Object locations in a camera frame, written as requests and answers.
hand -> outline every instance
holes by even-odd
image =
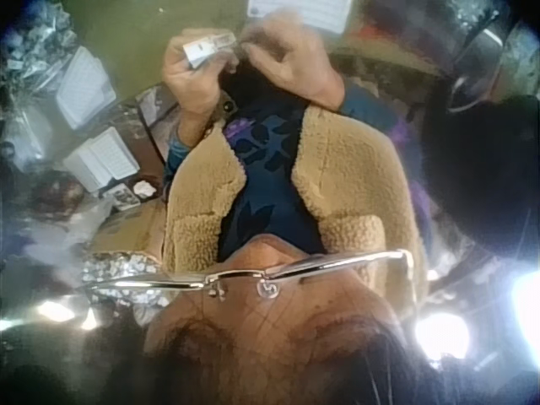
[[[270,14],[246,27],[241,40],[251,64],[279,88],[331,111],[343,103],[343,79],[330,64],[321,37],[295,14]]]
[[[180,104],[182,114],[209,119],[219,102],[219,74],[229,65],[235,68],[238,59],[232,53],[220,52],[199,69],[191,70],[183,46],[208,35],[227,30],[183,30],[169,41],[163,63],[163,80]]]

glasses frame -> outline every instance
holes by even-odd
[[[414,259],[410,251],[376,251],[372,253],[336,253],[331,255],[310,256],[300,262],[270,267],[264,270],[228,270],[211,274],[142,274],[126,278],[114,278],[83,286],[87,291],[97,289],[160,289],[177,292],[207,290],[213,297],[224,300],[226,291],[221,284],[234,278],[255,278],[257,293],[262,298],[273,299],[279,295],[279,284],[297,278],[308,278],[333,273],[353,266],[367,265],[382,260],[400,260],[404,262],[404,271],[412,284],[413,303],[417,296],[414,288]]]

box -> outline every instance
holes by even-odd
[[[109,217],[95,236],[92,253],[137,253],[162,262],[166,206],[159,200],[145,202]]]

wrist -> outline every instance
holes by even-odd
[[[314,101],[323,108],[330,111],[339,111],[345,100],[345,83],[341,75],[332,70],[332,75],[327,84],[317,95]]]
[[[203,139],[204,131],[212,114],[197,114],[181,111],[177,137],[188,148],[195,148]]]

jacket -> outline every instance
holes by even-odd
[[[167,273],[202,272],[217,260],[221,221],[246,183],[223,126],[223,121],[214,125],[172,183],[163,260]],[[328,252],[411,251],[413,283],[398,263],[373,263],[361,270],[368,287],[398,315],[408,315],[411,288],[421,299],[427,278],[407,179],[391,140],[362,122],[310,106],[291,180]]]

